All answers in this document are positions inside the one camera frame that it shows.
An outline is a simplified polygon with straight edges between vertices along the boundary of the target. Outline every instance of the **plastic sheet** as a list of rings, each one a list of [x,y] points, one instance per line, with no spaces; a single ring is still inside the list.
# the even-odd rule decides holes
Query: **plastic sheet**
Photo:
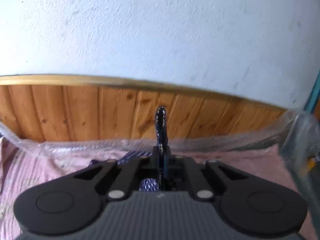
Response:
[[[151,152],[156,140],[105,140],[87,142],[36,143],[17,137],[0,123],[0,133],[16,147],[37,157],[59,157],[61,155],[98,156],[104,150],[136,150]],[[168,145],[173,154],[179,152],[225,152],[251,150],[279,145],[282,157],[298,190],[308,202],[314,227],[320,236],[320,130],[316,118],[310,114],[287,111],[270,127],[239,135],[218,136],[199,139],[174,139]]]

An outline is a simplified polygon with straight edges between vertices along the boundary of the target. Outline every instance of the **pink fabric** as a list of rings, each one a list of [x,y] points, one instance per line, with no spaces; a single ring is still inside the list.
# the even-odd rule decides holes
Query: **pink fabric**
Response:
[[[197,162],[207,159],[219,159],[248,173],[276,182],[296,190],[295,185],[277,154],[277,147],[265,150],[225,153],[183,154],[193,157]],[[99,157],[88,158],[62,156],[56,159],[36,158],[18,150],[7,140],[0,139],[0,239],[15,239],[21,230],[13,215],[13,203],[17,196],[26,189],[64,176],[88,166],[92,159],[119,159],[123,151],[103,151]],[[315,240],[310,216],[305,220],[300,233],[310,240]]]

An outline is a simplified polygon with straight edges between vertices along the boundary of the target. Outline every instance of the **ribbed gray surface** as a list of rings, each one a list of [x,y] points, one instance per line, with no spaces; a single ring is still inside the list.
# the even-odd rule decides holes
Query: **ribbed gray surface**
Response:
[[[187,192],[134,192],[109,204],[101,217],[77,233],[45,237],[24,233],[18,240],[208,240],[258,239],[225,224],[211,204],[191,199]],[[290,235],[281,240],[301,240]]]

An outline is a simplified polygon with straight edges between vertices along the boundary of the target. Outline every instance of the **silver screw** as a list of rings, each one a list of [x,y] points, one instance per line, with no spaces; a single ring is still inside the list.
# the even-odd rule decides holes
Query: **silver screw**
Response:
[[[197,192],[197,196],[199,198],[211,198],[213,196],[213,193],[210,190],[199,190]]]
[[[124,196],[124,192],[121,191],[121,190],[111,190],[109,193],[108,193],[108,196],[110,198],[122,198]]]

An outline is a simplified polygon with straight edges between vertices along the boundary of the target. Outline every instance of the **white wall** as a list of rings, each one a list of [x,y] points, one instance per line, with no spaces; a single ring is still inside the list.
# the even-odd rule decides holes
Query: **white wall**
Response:
[[[320,0],[0,0],[0,75],[175,83],[303,107]]]

